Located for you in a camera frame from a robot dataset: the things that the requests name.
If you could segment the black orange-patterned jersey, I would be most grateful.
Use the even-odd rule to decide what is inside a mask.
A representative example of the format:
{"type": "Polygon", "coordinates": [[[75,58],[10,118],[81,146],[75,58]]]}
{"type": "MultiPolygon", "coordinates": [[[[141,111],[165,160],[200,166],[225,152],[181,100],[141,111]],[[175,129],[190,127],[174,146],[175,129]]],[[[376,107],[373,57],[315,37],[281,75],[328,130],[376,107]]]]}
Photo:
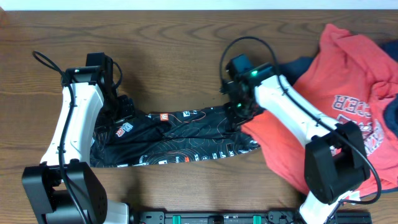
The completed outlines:
{"type": "Polygon", "coordinates": [[[259,148],[233,128],[224,108],[136,114],[111,126],[97,123],[91,140],[93,167],[126,167],[207,161],[259,148]]]}

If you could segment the red printed t-shirt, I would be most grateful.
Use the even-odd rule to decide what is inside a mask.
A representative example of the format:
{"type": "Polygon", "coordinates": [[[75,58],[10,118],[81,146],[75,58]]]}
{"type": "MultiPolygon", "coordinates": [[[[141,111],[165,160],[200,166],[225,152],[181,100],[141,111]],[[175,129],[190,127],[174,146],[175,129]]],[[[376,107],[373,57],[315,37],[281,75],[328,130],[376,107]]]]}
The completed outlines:
{"type": "MultiPolygon", "coordinates": [[[[377,45],[332,24],[325,27],[315,58],[283,64],[281,72],[313,106],[362,132],[368,159],[384,192],[397,190],[397,42],[377,45]]],[[[303,194],[305,151],[270,112],[242,126],[257,141],[270,170],[303,194]]]]}

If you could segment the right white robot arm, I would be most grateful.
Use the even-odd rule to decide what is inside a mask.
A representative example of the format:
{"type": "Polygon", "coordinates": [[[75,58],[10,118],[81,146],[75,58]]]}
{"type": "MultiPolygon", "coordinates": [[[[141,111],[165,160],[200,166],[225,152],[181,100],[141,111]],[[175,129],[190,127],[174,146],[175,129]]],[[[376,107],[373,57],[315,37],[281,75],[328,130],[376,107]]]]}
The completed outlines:
{"type": "Polygon", "coordinates": [[[269,167],[308,193],[296,212],[269,212],[267,222],[345,222],[336,211],[373,172],[360,128],[316,109],[268,63],[228,63],[221,91],[233,124],[259,142],[269,167]]]}

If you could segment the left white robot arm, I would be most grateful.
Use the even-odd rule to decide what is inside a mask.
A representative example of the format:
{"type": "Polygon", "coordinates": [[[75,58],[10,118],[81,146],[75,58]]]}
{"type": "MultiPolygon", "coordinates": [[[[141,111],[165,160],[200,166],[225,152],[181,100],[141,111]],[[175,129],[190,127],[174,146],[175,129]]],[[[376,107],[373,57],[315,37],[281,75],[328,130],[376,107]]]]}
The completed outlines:
{"type": "Polygon", "coordinates": [[[112,74],[100,65],[65,71],[62,110],[50,146],[40,164],[22,174],[39,223],[129,223],[128,204],[108,199],[90,168],[97,117],[116,103],[112,74]]]}

